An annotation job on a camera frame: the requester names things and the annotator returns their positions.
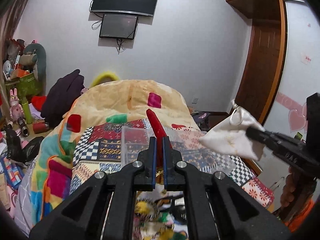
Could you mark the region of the white satin drawstring pouch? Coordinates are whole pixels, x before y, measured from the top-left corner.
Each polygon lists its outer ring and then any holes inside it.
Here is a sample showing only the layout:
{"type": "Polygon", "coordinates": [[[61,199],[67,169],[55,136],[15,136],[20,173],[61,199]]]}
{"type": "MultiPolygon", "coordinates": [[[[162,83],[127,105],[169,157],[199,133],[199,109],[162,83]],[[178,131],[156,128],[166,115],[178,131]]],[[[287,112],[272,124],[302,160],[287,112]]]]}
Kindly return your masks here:
{"type": "Polygon", "coordinates": [[[249,139],[246,131],[249,127],[253,127],[264,132],[264,127],[234,100],[232,109],[229,117],[199,138],[200,144],[218,154],[259,161],[264,153],[264,145],[249,139]]]}

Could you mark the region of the grey backpack on floor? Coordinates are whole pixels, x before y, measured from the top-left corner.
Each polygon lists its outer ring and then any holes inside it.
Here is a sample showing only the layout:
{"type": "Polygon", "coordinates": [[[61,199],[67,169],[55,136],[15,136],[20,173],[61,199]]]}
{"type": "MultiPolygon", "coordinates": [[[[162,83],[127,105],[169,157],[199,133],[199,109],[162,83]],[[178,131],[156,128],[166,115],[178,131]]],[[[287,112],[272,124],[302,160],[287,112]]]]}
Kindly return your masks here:
{"type": "Polygon", "coordinates": [[[207,132],[210,130],[209,112],[201,112],[193,109],[190,114],[200,130],[207,132]]]}

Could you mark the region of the patterned patchwork tablecloth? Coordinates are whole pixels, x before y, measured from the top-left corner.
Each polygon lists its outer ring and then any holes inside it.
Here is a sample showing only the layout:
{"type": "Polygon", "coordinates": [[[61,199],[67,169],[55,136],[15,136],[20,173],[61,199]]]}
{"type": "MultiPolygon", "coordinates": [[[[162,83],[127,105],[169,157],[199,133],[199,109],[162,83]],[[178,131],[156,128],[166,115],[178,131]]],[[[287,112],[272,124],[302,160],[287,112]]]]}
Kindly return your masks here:
{"type": "Polygon", "coordinates": [[[189,239],[276,239],[286,228],[222,172],[208,174],[182,160],[166,135],[119,172],[97,172],[65,202],[73,239],[131,239],[138,191],[156,187],[163,168],[164,188],[181,191],[189,239]]]}

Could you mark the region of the brown wooden door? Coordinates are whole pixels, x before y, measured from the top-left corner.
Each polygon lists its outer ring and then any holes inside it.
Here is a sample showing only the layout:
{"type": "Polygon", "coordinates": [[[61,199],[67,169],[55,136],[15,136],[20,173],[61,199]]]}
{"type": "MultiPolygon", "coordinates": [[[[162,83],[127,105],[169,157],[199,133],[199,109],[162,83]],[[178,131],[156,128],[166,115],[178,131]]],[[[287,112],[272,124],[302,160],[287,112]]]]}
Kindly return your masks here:
{"type": "Polygon", "coordinates": [[[276,88],[281,55],[281,23],[253,21],[244,72],[235,103],[261,124],[265,122],[276,88]]]}

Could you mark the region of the white sliding wardrobe door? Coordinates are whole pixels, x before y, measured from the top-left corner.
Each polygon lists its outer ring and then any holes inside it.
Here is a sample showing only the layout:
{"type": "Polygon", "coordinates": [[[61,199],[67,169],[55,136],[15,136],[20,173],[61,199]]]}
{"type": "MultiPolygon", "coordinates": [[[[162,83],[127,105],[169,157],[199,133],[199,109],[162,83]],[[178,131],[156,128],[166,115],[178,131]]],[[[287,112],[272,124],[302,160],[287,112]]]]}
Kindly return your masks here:
{"type": "Polygon", "coordinates": [[[287,44],[277,95],[265,128],[306,138],[306,99],[319,92],[319,20],[304,2],[285,0],[287,44]]]}

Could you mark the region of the dark purple jacket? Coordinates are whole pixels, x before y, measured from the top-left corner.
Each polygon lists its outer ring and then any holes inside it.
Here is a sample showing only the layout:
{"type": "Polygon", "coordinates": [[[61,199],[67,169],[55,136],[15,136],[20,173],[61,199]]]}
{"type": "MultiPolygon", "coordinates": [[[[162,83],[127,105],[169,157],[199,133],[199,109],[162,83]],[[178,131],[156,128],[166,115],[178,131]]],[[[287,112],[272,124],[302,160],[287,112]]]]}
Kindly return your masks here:
{"type": "Polygon", "coordinates": [[[55,128],[63,119],[74,101],[84,89],[84,76],[76,69],[66,76],[59,78],[50,89],[41,109],[41,117],[50,128],[55,128]]]}

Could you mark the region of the green cylinder bottle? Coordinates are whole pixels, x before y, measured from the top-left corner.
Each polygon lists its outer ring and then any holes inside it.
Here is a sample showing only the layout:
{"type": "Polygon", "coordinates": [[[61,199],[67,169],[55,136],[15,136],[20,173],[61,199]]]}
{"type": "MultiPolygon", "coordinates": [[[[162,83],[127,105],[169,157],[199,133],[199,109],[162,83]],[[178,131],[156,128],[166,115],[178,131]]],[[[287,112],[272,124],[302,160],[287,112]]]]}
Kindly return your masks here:
{"type": "Polygon", "coordinates": [[[29,103],[26,97],[22,99],[22,108],[23,108],[26,123],[31,124],[33,122],[33,117],[31,115],[29,103]]]}

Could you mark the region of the pink bunny toy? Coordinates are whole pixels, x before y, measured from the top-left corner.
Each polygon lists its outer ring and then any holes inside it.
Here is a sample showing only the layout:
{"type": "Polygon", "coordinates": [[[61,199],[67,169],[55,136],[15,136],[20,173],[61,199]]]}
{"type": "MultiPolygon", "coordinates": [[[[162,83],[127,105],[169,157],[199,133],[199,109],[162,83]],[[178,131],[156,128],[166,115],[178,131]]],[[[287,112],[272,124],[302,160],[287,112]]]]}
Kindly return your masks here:
{"type": "Polygon", "coordinates": [[[24,111],[19,103],[16,88],[10,90],[10,117],[13,122],[17,122],[19,118],[24,118],[24,111]]]}

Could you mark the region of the green cardboard box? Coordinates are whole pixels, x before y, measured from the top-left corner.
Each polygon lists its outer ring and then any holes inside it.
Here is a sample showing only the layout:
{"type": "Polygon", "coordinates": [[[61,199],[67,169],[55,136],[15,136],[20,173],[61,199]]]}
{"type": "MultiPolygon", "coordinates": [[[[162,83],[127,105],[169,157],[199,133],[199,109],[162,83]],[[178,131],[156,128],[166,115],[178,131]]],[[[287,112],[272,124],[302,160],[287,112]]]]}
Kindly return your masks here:
{"type": "Polygon", "coordinates": [[[10,96],[10,90],[16,88],[17,96],[20,101],[24,98],[29,100],[32,96],[40,95],[43,90],[42,83],[35,79],[33,73],[5,81],[5,87],[8,96],[10,96]]]}

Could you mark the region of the grey dinosaur plush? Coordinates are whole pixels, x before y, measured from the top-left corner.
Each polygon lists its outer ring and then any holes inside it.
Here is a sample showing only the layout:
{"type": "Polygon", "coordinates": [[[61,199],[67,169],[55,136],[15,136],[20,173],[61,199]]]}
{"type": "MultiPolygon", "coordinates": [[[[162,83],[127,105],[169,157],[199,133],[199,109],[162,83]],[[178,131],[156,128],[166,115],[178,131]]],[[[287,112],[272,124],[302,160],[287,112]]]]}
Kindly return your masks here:
{"type": "Polygon", "coordinates": [[[46,85],[46,58],[44,47],[39,43],[31,43],[25,47],[19,59],[19,64],[31,70],[43,88],[46,85]]]}

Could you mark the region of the striped red curtain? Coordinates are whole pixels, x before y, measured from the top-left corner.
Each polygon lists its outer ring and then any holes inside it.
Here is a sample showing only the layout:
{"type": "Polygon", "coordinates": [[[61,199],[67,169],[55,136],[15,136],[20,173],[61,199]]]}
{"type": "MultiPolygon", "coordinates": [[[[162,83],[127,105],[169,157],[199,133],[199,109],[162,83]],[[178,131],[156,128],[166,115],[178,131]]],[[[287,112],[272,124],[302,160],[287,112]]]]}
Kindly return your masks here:
{"type": "Polygon", "coordinates": [[[6,42],[13,34],[20,21],[28,0],[1,0],[1,85],[4,83],[3,61],[6,55],[6,42]]]}

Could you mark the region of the wall power socket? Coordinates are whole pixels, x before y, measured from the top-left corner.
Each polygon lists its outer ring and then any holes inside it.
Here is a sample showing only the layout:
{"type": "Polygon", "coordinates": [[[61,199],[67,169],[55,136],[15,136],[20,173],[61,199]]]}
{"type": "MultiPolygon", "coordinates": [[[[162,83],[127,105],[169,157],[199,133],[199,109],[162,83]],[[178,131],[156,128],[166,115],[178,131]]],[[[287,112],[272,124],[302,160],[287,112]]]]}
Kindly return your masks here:
{"type": "Polygon", "coordinates": [[[193,98],[193,100],[192,100],[192,104],[197,104],[197,102],[198,102],[198,98],[193,98]]]}

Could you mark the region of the small wall monitor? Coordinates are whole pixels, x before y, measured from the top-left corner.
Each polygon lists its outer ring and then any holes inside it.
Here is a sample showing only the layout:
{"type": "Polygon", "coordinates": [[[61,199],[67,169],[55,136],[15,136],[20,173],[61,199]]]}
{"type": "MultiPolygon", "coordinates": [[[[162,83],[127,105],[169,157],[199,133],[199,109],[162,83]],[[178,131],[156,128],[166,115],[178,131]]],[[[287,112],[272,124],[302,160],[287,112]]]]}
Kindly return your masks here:
{"type": "Polygon", "coordinates": [[[133,40],[138,25],[138,16],[123,14],[104,14],[100,38],[133,40]]]}

